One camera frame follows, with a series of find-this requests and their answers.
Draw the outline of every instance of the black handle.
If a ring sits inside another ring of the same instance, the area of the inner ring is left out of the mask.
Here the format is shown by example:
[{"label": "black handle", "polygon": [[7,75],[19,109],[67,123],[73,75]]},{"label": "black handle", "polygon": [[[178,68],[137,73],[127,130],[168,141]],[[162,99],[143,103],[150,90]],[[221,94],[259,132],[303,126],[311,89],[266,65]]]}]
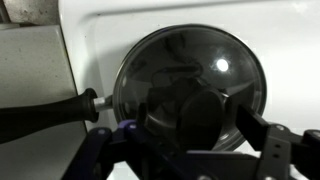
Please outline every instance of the black handle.
[{"label": "black handle", "polygon": [[99,113],[95,111],[95,98],[97,94],[89,88],[79,96],[56,103],[0,109],[0,143],[59,124],[96,122]]}]

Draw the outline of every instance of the black clamp jaw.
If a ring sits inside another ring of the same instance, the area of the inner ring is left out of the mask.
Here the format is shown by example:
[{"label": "black clamp jaw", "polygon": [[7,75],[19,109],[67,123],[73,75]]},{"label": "black clamp jaw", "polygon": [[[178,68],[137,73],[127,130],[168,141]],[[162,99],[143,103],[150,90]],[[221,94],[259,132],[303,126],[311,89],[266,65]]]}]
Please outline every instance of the black clamp jaw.
[{"label": "black clamp jaw", "polygon": [[240,106],[236,125],[260,158],[237,152],[181,152],[166,139],[152,135],[134,120],[115,132],[89,132],[63,179],[106,179],[116,162],[126,161],[140,179],[286,180],[290,164],[309,179],[320,179],[320,131],[303,136],[280,124],[268,124]]}]

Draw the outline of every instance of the white appliance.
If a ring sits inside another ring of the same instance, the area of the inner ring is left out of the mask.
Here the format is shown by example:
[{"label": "white appliance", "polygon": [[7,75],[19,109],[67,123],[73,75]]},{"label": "white appliance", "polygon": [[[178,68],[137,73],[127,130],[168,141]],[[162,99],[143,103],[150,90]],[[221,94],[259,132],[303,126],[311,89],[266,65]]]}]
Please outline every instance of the white appliance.
[{"label": "white appliance", "polygon": [[[242,40],[267,79],[263,117],[301,134],[320,129],[318,0],[60,0],[60,19],[79,93],[113,93],[121,62],[142,38],[164,27],[203,24]],[[112,110],[95,126],[116,128]],[[238,150],[252,152],[248,144]]]}]

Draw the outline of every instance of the pot lid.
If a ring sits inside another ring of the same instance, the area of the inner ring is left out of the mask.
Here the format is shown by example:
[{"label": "pot lid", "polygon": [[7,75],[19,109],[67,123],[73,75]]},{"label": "pot lid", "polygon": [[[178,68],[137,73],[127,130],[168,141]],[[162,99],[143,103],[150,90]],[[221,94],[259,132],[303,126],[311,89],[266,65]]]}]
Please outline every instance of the pot lid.
[{"label": "pot lid", "polygon": [[214,150],[244,141],[235,127],[239,104],[262,114],[265,102],[255,55],[231,34],[202,25],[171,26],[142,39],[122,64],[113,100],[118,120],[137,118],[143,107],[142,123],[155,134],[177,146],[187,135],[192,143],[211,140]]}]

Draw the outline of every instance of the pot handle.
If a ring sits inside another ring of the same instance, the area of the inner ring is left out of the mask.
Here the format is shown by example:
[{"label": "pot handle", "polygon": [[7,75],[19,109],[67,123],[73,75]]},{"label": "pot handle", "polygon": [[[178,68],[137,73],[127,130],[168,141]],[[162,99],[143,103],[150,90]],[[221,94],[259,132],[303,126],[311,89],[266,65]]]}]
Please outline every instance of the pot handle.
[{"label": "pot handle", "polygon": [[0,109],[0,143],[15,140],[59,124],[88,120],[96,122],[96,92],[88,88],[76,97],[45,105]]}]

